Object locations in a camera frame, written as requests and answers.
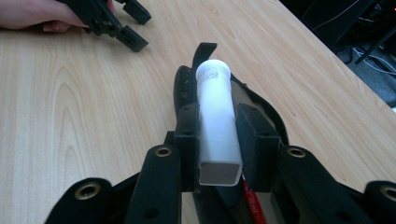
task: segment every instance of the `wooden table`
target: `wooden table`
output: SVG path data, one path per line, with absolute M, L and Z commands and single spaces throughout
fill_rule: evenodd
M 139 53 L 78 28 L 0 31 L 0 223 L 43 223 L 75 182 L 139 172 L 175 129 L 175 73 L 204 41 L 337 181 L 396 181 L 396 115 L 280 2 L 141 4 L 145 26 L 116 13 L 149 42 Z M 184 195 L 183 223 L 196 218 Z

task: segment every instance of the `human hand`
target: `human hand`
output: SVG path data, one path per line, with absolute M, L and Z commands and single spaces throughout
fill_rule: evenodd
M 107 6 L 115 11 L 113 0 L 107 0 Z M 45 32 L 87 27 L 66 4 L 55 0 L 0 0 L 0 27 L 20 30 L 39 23 Z

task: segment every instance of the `finger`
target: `finger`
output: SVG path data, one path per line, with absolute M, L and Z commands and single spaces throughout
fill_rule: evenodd
M 45 1 L 47 4 L 42 7 L 43 21 L 63 21 L 76 26 L 87 27 L 79 17 L 68 7 L 66 4 L 48 0 Z M 64 28 L 64 24 L 59 24 L 60 28 Z
M 106 4 L 108 6 L 108 9 L 110 9 L 111 12 L 113 12 L 113 13 L 116 12 L 116 8 L 114 7 L 113 0 L 108 0 L 106 2 Z
M 72 25 L 63 21 L 48 21 L 43 24 L 44 32 L 63 33 Z

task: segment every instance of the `white plastic tube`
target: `white plastic tube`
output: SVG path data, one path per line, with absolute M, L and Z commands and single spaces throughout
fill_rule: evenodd
M 234 186 L 242 172 L 230 78 L 230 68 L 219 60 L 202 63 L 196 72 L 201 185 Z

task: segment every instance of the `black plastic arm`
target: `black plastic arm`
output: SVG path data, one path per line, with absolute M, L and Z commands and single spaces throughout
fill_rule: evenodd
M 124 223 L 180 223 L 180 156 L 173 146 L 148 151 Z
M 134 52 L 140 51 L 149 43 L 129 26 L 122 27 L 117 18 L 108 9 L 104 0 L 58 1 L 67 4 L 82 22 L 89 26 L 89 28 L 85 28 L 88 34 L 106 34 L 116 37 Z M 130 15 L 134 15 L 134 18 L 139 24 L 144 24 L 151 18 L 149 13 L 134 0 L 129 1 L 124 6 L 124 9 Z

